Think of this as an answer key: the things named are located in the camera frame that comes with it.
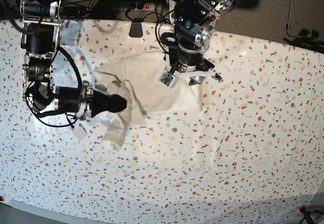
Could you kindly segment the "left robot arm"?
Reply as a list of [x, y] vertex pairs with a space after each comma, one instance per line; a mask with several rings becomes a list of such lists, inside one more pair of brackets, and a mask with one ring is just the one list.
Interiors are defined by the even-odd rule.
[[173, 18], [173, 32], [155, 35], [159, 45], [169, 56], [169, 65], [159, 79], [173, 87], [181, 77], [189, 78], [189, 85], [202, 84], [206, 77], [222, 82], [214, 64], [204, 58], [210, 47], [217, 20], [232, 12], [240, 0], [178, 0], [169, 12]]

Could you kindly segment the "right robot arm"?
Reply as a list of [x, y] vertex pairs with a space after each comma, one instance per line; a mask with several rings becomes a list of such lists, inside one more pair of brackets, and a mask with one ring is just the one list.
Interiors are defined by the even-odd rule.
[[[60, 46], [60, 31], [65, 0], [20, 3], [23, 17], [21, 49], [25, 50], [22, 97], [34, 117], [65, 115], [66, 127], [93, 118], [102, 112], [118, 113], [126, 109], [127, 100], [120, 95], [107, 95], [83, 81], [71, 55]], [[76, 87], [54, 85], [52, 64], [61, 53], [76, 75]]]

